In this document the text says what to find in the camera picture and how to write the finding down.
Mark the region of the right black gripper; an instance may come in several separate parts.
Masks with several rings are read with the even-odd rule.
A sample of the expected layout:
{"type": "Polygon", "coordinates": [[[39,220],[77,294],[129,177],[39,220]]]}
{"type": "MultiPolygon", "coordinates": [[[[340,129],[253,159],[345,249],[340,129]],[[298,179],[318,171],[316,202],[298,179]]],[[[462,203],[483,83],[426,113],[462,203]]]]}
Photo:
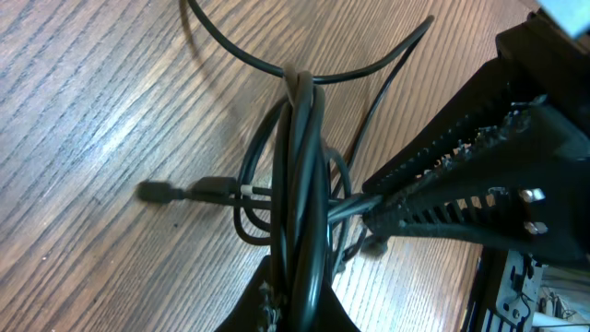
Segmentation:
{"type": "Polygon", "coordinates": [[[567,36],[542,9],[496,36],[499,56],[521,68],[568,121],[573,140],[560,149],[589,156],[589,42],[567,36]]]}

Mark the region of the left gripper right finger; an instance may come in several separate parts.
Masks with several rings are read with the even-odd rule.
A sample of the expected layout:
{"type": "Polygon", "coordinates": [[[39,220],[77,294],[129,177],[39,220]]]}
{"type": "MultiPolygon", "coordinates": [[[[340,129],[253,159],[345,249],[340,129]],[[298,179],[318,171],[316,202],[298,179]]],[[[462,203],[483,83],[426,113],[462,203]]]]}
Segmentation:
{"type": "Polygon", "coordinates": [[[327,282],[322,284],[318,301],[317,331],[360,332],[327,282]]]}

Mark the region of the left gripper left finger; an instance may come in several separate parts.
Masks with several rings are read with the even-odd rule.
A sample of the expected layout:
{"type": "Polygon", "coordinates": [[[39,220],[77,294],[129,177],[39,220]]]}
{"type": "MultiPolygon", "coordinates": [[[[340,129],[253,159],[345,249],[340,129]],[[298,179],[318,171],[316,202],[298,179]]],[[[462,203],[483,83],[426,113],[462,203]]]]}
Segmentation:
{"type": "Polygon", "coordinates": [[[216,332],[280,332],[287,329],[288,295],[273,284],[271,256],[255,270],[242,296],[216,332]]]}

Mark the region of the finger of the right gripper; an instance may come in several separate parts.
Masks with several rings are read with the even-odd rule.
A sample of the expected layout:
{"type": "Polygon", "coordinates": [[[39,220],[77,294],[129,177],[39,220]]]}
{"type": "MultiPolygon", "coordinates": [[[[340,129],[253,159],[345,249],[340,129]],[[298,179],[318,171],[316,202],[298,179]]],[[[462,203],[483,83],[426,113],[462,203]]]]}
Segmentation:
{"type": "Polygon", "coordinates": [[[508,113],[362,217],[376,236],[589,260],[589,136],[549,105],[508,113]]]}
{"type": "Polygon", "coordinates": [[[485,63],[398,154],[362,185],[367,194],[393,194],[418,175],[446,172],[525,130],[514,107],[539,89],[549,66],[533,59],[485,63]]]}

